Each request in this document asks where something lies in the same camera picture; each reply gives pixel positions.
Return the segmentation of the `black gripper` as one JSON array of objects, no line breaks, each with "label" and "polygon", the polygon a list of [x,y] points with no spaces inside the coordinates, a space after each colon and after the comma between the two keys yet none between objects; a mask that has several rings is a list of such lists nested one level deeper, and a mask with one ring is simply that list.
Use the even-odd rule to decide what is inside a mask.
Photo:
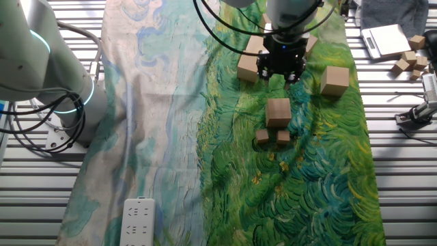
[{"label": "black gripper", "polygon": [[295,84],[300,81],[306,68],[306,38],[299,38],[292,43],[281,43],[272,36],[264,38],[267,54],[260,54],[257,58],[257,75],[260,79],[269,81],[271,68],[291,68],[287,83]]}]

